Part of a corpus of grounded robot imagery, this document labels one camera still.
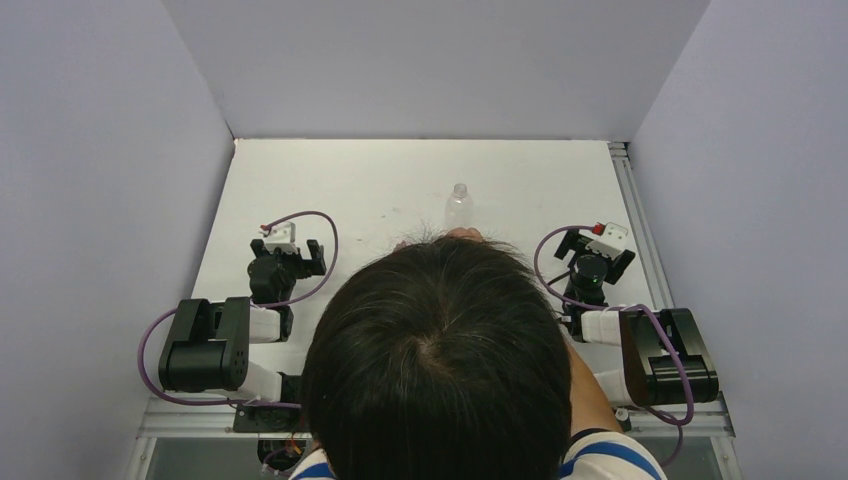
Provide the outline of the clear bottle blue cap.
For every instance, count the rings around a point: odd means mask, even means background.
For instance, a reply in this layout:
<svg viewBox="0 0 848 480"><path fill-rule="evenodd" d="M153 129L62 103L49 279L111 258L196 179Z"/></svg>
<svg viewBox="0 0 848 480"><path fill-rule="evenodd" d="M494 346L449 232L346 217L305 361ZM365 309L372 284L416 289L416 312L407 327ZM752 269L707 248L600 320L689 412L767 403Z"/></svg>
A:
<svg viewBox="0 0 848 480"><path fill-rule="evenodd" d="M444 224L447 230L468 228L472 226L474 216L474 201L468 187L457 183L448 197L444 209Z"/></svg>

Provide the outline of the person's right forearm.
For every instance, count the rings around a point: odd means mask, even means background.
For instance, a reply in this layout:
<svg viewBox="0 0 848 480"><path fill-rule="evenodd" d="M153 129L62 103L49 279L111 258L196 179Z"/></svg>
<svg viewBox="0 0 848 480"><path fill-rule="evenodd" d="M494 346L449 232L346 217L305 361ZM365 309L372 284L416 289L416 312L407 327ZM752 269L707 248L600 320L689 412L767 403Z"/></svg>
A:
<svg viewBox="0 0 848 480"><path fill-rule="evenodd" d="M571 368L571 435L576 436L589 429L622 433L612 406L592 370L569 342L566 346Z"/></svg>

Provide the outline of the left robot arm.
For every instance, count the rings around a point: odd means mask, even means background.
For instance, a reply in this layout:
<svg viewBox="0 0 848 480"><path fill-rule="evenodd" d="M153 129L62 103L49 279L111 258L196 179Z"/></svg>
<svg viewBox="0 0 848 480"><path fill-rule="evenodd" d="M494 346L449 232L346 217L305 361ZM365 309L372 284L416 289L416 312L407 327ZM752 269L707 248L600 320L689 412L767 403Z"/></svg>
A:
<svg viewBox="0 0 848 480"><path fill-rule="evenodd" d="M164 390L213 393L225 403L257 405L260 418L275 430L295 423L299 405L284 393L285 374L251 361L249 350L287 341L297 282L328 273L324 246L315 239L306 246L307 257L291 241L254 239L248 296L179 302L158 363Z"/></svg>

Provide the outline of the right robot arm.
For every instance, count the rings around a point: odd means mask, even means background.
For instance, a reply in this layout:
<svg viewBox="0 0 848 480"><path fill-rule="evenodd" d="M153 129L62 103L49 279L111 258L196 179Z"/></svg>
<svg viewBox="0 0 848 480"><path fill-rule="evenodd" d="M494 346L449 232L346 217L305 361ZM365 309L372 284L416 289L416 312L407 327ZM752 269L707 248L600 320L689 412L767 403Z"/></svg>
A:
<svg viewBox="0 0 848 480"><path fill-rule="evenodd" d="M562 293L566 330L577 342L619 349L621 367L596 376L615 406L716 400L718 375L690 310L647 313L608 304L605 286L617 284L636 257L626 246L628 236L612 223L566 230L554 253L567 263Z"/></svg>

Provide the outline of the person's right hand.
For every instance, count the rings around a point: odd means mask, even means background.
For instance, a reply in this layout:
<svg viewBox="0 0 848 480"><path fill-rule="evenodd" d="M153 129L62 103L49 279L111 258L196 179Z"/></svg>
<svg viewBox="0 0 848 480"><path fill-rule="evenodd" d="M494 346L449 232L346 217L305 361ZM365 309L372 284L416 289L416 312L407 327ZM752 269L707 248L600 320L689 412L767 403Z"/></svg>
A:
<svg viewBox="0 0 848 480"><path fill-rule="evenodd" d="M472 240L472 241L482 241L483 240L482 233L478 229L473 228L473 227L454 228L454 229L449 230L446 233L446 236L447 237L453 237L453 238L463 238L463 239L468 239L468 240Z"/></svg>

